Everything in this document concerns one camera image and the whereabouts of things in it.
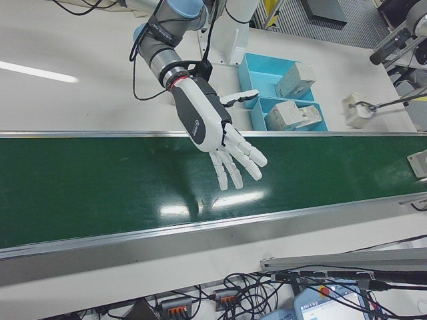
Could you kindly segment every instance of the red ring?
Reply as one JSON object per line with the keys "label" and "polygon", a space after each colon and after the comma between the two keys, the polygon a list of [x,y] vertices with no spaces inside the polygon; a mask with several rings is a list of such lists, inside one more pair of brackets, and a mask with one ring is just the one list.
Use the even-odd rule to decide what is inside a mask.
{"label": "red ring", "polygon": [[187,75],[183,75],[182,77],[179,77],[178,79],[176,79],[172,84],[171,84],[171,90],[173,89],[173,86],[175,85],[176,81],[181,80],[181,79],[185,79],[188,78]]}

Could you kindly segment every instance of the red button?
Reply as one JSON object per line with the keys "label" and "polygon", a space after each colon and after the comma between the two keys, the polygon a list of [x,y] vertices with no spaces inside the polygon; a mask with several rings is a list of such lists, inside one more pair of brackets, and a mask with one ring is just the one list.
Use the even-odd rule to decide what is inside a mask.
{"label": "red button", "polygon": [[329,296],[331,291],[327,287],[321,287],[320,291],[323,293],[325,297]]}

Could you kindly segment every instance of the connector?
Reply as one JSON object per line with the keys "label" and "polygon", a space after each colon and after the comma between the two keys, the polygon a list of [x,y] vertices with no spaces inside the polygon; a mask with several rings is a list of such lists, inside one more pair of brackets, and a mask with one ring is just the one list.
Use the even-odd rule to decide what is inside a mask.
{"label": "connector", "polygon": [[159,304],[159,313],[163,320],[187,319],[191,317],[191,298],[175,298],[163,300]]}
{"label": "connector", "polygon": [[215,299],[215,311],[223,311],[228,305],[236,301],[240,287],[219,289],[213,292]]}
{"label": "connector", "polygon": [[385,291],[392,288],[391,285],[379,280],[359,280],[358,287],[360,290]]}

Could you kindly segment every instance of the fluorescent light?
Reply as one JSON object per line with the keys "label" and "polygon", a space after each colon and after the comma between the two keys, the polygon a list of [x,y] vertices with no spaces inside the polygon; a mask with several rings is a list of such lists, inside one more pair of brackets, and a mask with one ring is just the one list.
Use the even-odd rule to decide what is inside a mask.
{"label": "fluorescent light", "polygon": [[68,83],[79,82],[78,78],[72,77],[70,75],[63,75],[61,73],[25,67],[23,65],[16,65],[14,63],[8,63],[8,62],[4,62],[4,61],[0,61],[0,69],[10,70],[10,71],[14,71],[14,72],[20,72],[20,73],[24,73],[26,75],[34,75],[36,77],[42,77],[42,78],[58,80],[58,81],[68,82]]}
{"label": "fluorescent light", "polygon": [[164,205],[160,207],[160,215],[189,215],[185,205]]}
{"label": "fluorescent light", "polygon": [[261,199],[264,196],[263,191],[244,193],[242,195],[231,195],[229,197],[219,198],[212,204],[212,208],[228,207],[240,203],[251,202]]}

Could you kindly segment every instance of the logo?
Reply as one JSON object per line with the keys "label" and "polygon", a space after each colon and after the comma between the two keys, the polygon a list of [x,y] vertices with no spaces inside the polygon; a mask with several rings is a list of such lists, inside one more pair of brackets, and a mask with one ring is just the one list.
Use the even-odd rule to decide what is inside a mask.
{"label": "logo", "polygon": [[167,40],[171,40],[172,36],[169,33],[166,33],[164,29],[162,29],[159,25],[153,24],[152,25],[154,29],[157,30],[161,35],[163,35]]}
{"label": "logo", "polygon": [[191,133],[193,134],[193,136],[195,136],[197,134],[197,130],[199,129],[199,126],[200,126],[200,121],[199,121],[199,119],[196,119],[194,121],[193,130],[191,130]]}

